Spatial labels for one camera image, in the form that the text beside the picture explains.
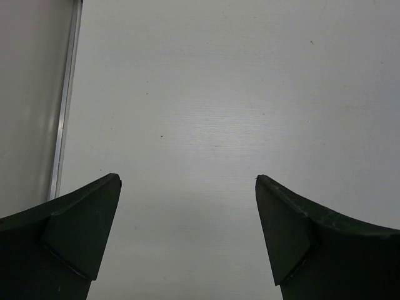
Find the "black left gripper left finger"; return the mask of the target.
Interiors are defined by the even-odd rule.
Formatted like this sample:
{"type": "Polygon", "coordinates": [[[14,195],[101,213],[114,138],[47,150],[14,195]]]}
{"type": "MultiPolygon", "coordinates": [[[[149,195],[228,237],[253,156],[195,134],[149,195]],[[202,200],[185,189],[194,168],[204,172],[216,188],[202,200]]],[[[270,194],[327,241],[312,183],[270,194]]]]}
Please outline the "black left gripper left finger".
{"type": "Polygon", "coordinates": [[[98,277],[122,181],[105,175],[1,219],[1,299],[86,299],[98,277]]]}

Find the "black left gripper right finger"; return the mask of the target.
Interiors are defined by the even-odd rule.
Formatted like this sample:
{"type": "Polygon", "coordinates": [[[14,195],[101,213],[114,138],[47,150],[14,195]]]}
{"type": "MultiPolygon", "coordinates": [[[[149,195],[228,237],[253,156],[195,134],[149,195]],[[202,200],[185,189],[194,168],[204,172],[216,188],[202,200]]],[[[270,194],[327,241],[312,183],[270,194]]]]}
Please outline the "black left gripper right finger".
{"type": "Polygon", "coordinates": [[[340,214],[260,175],[256,202],[284,299],[398,299],[399,231],[340,214]]]}

